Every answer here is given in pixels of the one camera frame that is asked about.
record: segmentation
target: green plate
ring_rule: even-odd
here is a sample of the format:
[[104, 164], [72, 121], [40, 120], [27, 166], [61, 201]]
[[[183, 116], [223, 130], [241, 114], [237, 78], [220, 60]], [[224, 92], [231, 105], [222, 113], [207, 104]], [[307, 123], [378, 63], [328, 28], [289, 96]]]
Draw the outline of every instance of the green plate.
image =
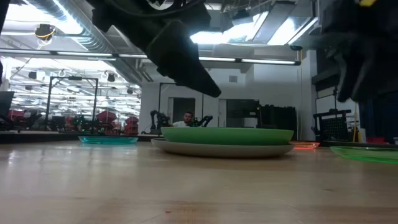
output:
[[293, 131], [261, 128], [162, 128], [167, 141], [235, 146], [288, 145]]
[[398, 164], [398, 149], [345, 146], [331, 147], [330, 149], [347, 159]]
[[97, 136], [79, 136], [82, 143], [85, 144], [134, 144], [138, 138], [130, 137], [97, 137]]

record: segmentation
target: wall vent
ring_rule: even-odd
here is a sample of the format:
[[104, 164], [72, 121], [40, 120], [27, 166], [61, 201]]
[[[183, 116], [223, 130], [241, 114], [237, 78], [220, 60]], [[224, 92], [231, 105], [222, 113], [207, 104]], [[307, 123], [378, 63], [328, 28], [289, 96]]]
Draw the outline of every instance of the wall vent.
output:
[[237, 82], [238, 82], [238, 76], [236, 76], [236, 75], [230, 75], [230, 76], [229, 76], [229, 82], [237, 83]]

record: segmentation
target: yellow object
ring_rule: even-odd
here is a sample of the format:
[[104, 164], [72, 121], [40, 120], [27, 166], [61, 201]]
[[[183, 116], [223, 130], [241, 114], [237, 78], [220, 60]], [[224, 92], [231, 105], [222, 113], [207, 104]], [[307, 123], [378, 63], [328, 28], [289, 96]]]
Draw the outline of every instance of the yellow object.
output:
[[359, 5], [363, 7], [371, 7], [377, 0], [362, 0]]
[[49, 33], [49, 34], [46, 34], [46, 35], [36, 35], [36, 37], [39, 37], [39, 38], [44, 38], [44, 37], [46, 37], [46, 40], [47, 40], [47, 38], [49, 37], [49, 36], [51, 36], [52, 34], [54, 34], [54, 32], [55, 32], [55, 29], [51, 32], [51, 33]]

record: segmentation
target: door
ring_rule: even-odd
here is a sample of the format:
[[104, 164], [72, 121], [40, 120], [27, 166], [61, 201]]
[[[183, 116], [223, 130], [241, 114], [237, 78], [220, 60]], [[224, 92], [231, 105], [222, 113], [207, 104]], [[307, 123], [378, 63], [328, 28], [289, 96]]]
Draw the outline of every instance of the door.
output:
[[195, 112], [195, 99], [194, 98], [173, 98], [173, 115], [172, 121], [183, 121], [185, 112]]

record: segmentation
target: wooden table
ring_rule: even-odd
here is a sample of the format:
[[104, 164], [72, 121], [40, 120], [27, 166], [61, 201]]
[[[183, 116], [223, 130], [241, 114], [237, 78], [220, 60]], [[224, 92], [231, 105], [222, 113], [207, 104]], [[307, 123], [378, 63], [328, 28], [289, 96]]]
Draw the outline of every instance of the wooden table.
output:
[[227, 160], [79, 142], [0, 145], [1, 224], [398, 223], [398, 166], [329, 149]]

